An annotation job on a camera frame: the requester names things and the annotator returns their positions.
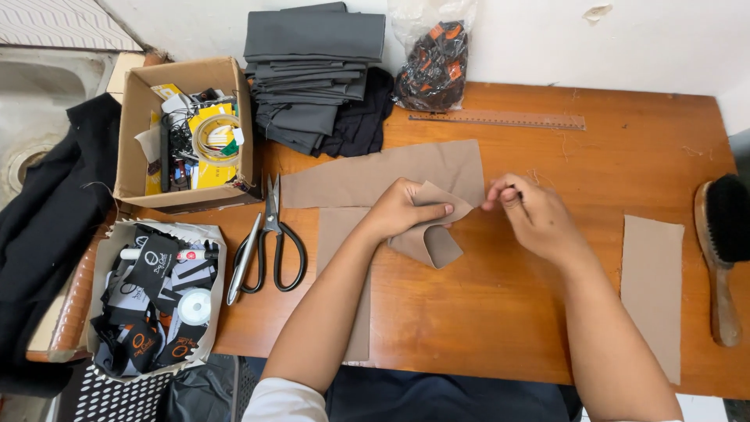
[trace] cardboard box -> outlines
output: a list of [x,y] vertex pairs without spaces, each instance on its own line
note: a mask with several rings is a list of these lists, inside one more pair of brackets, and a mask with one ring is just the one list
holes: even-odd
[[219,322],[219,311],[221,309],[222,297],[224,296],[224,271],[226,270],[227,262],[227,245],[221,236],[221,231],[218,226],[160,223],[153,220],[116,222],[112,226],[111,231],[107,233],[108,238],[99,242],[96,261],[94,262],[94,282],[91,286],[91,308],[88,311],[89,321],[87,321],[88,329],[86,330],[89,352],[96,355],[99,351],[100,340],[97,337],[96,331],[91,325],[90,320],[102,314],[101,296],[104,293],[105,284],[107,282],[106,274],[112,269],[112,264],[120,254],[122,246],[134,242],[136,236],[136,223],[151,226],[152,228],[166,234],[185,240],[188,243],[203,242],[206,240],[216,243],[219,245],[219,259],[217,260],[218,268],[216,281],[211,287],[211,317],[208,320],[208,327],[206,328],[203,337],[198,341],[197,347],[190,350],[191,354],[187,356],[187,360],[137,377],[115,378],[107,375],[104,370],[98,367],[94,368],[94,372],[97,375],[121,382],[150,378],[168,372],[177,373],[180,369],[186,367],[203,365],[206,360],[208,360],[209,355],[211,354],[211,348],[214,346],[216,329]]
[[[135,136],[149,129],[152,110],[161,115],[161,103],[164,100],[151,87],[168,83],[173,83],[188,93],[213,88],[237,96],[244,143],[239,150],[235,182],[211,188],[145,195],[148,163]],[[215,57],[134,68],[125,75],[124,87],[115,198],[167,214],[244,205],[263,200],[260,148],[254,145],[249,85],[234,58]]]

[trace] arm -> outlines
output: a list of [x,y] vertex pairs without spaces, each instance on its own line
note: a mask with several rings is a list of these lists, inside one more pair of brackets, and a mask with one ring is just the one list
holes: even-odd
[[365,273],[375,248],[421,222],[453,212],[451,204],[414,206],[422,185],[400,178],[344,240],[276,339],[261,379],[284,378],[326,391],[347,350]]
[[573,376],[592,420],[682,420],[659,362],[560,196],[508,174],[493,181],[482,208],[496,202],[518,242],[562,273]]

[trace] black bristle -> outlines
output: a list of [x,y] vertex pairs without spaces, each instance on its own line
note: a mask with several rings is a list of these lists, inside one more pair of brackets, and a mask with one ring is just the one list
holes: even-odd
[[709,185],[706,220],[719,259],[750,261],[750,193],[737,175],[727,174]]

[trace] sink drain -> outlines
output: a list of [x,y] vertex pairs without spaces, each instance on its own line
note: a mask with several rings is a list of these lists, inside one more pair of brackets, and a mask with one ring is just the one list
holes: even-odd
[[54,145],[37,145],[16,155],[8,168],[7,180],[10,189],[19,194],[26,180],[26,170],[37,164],[54,147]]

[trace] silver pen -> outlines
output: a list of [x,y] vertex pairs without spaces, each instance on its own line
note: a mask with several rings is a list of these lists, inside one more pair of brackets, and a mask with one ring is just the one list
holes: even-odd
[[260,228],[260,220],[263,217],[263,213],[258,213],[257,218],[255,218],[255,224],[253,225],[252,230],[250,230],[250,234],[247,236],[247,242],[244,245],[244,249],[242,249],[242,257],[240,258],[239,264],[237,264],[237,267],[234,269],[234,273],[232,274],[232,282],[229,284],[229,292],[226,294],[226,304],[232,305],[234,303],[235,299],[237,298],[237,292],[239,290],[240,284],[242,284],[242,280],[245,279],[245,272],[248,270],[248,262],[250,261],[250,254],[253,251],[253,247],[255,246],[255,238],[258,234],[258,229]]

